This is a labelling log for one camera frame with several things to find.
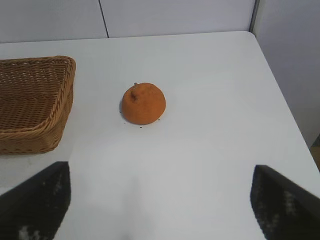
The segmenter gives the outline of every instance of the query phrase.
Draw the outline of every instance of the white wall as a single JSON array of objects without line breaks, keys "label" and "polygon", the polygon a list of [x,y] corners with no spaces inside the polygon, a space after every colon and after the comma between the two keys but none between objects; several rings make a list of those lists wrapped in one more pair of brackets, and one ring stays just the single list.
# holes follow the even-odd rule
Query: white wall
[{"label": "white wall", "polygon": [[110,37],[249,29],[255,0],[101,0]]},{"label": "white wall", "polygon": [[261,0],[253,33],[310,146],[320,134],[320,0]]},{"label": "white wall", "polygon": [[106,37],[98,0],[0,0],[0,43]]}]

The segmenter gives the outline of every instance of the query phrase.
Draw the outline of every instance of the wicker basket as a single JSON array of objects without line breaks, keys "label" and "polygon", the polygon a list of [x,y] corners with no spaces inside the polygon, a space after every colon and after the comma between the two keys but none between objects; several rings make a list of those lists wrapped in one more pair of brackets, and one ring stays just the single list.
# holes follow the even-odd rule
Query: wicker basket
[{"label": "wicker basket", "polygon": [[34,154],[60,142],[73,103],[67,56],[0,60],[0,154]]}]

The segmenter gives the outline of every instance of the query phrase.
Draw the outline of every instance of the basket rim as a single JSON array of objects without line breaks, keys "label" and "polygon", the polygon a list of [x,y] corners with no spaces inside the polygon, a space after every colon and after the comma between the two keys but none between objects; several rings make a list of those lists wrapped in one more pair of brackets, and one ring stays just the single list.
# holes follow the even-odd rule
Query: basket rim
[{"label": "basket rim", "polygon": [[63,82],[61,83],[60,89],[57,93],[55,102],[51,108],[49,116],[36,126],[25,127],[19,129],[0,129],[0,139],[12,139],[15,137],[20,137],[20,135],[36,135],[45,130],[51,129],[60,119],[62,114],[62,109],[67,101],[68,94],[73,87],[75,72],[76,72],[76,62],[73,58],[64,55],[57,56],[45,56],[45,57],[28,57],[28,58],[15,58],[15,59],[0,59],[0,64],[14,64],[21,62],[52,62],[54,60],[63,60],[67,62],[65,76]]}]

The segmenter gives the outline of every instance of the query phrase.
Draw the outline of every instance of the table surface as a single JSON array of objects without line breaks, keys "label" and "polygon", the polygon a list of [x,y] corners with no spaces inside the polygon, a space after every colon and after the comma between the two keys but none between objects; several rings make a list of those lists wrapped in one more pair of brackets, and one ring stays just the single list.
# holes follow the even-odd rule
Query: table surface
[{"label": "table surface", "polygon": [[[264,239],[250,204],[256,164],[320,197],[320,175],[248,32],[0,44],[0,59],[67,55],[74,103],[58,148],[0,157],[0,190],[69,161],[56,240]],[[142,128],[119,104],[135,82],[167,107]]]}]

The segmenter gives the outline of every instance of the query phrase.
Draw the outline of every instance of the orange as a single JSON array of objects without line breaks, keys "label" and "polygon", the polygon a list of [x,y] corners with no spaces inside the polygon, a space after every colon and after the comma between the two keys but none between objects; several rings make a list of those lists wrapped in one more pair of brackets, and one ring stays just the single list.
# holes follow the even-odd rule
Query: orange
[{"label": "orange", "polygon": [[165,109],[164,94],[151,83],[135,83],[122,98],[122,115],[133,124],[153,123],[164,113]]}]

